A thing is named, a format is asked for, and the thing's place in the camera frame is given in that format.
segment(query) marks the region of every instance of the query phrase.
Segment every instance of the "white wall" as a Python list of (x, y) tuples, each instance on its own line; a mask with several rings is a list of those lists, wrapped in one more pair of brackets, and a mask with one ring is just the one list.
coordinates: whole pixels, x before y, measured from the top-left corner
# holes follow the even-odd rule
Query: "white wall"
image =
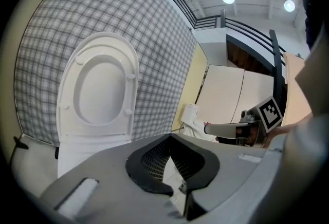
[(225, 28), (196, 30), (194, 37), (204, 51), (208, 65), (227, 66)]
[(225, 28), (196, 30), (193, 35), (200, 44), (214, 42), (226, 43)]
[(226, 43), (201, 43), (208, 65), (227, 66), (227, 49)]
[(269, 36), (269, 30), (273, 29), (276, 32), (279, 45), (294, 55), (300, 53), (303, 58), (309, 54), (309, 49), (306, 44), (306, 39), (300, 37), (299, 31), (287, 24), (282, 24), (275, 20), (266, 20), (257, 17), (231, 17), (234, 20), (245, 23), (265, 35)]
[(306, 16), (306, 12), (305, 9), (303, 7), (303, 3), (302, 1), (300, 1), (300, 5), (298, 8), (298, 12), (296, 15), (296, 19), (295, 19), (295, 23), (294, 26), (297, 30), (297, 35), (299, 36), (300, 40), (302, 41), (302, 44), (304, 45), (304, 48), (306, 51), (309, 50), (309, 47), (306, 43), (306, 26), (305, 26), (305, 20), (306, 20), (307, 16)]

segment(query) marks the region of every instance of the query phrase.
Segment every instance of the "yellow wall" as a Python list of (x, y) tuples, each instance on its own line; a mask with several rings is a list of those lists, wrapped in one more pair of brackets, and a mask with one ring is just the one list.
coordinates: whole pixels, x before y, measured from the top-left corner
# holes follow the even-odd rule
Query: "yellow wall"
[(179, 99), (176, 115), (172, 124), (172, 130), (177, 130), (181, 127), (180, 118), (184, 111), (184, 105), (187, 103), (195, 103), (207, 68), (207, 63), (208, 60), (206, 55), (202, 51), (200, 45), (197, 44), (191, 66), (186, 77), (185, 85)]
[(16, 115), (14, 72), (17, 52), (27, 24), (42, 0), (20, 0), (7, 23), (0, 47), (0, 136), (6, 160), (15, 147), (14, 136), (22, 131)]
[(303, 91), (295, 79), (305, 65), (304, 60), (287, 52), (283, 54), (283, 58), (286, 63), (288, 95), (282, 126), (297, 123), (312, 112)]

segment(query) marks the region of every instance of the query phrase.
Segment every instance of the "toilet seat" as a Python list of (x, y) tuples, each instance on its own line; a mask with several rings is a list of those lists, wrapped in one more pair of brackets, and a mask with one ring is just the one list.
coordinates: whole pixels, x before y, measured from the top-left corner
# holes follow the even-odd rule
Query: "toilet seat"
[(137, 85), (137, 54), (123, 37), (96, 33), (74, 50), (57, 98), (58, 176), (96, 152), (131, 142)]

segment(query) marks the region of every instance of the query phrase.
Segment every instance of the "toilet lid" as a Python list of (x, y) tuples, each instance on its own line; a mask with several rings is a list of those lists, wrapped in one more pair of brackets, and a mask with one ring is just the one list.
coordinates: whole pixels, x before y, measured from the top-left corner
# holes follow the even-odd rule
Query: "toilet lid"
[(57, 99), (57, 130), (65, 143), (130, 141), (138, 85), (138, 59), (123, 37), (95, 33), (71, 55)]

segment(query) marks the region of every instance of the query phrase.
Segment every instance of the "toilet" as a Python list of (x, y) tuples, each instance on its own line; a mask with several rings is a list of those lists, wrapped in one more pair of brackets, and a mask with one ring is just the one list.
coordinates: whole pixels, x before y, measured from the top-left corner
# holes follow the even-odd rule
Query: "toilet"
[(95, 33), (74, 50), (57, 97), (58, 177), (131, 142), (138, 69), (135, 49), (115, 33)]

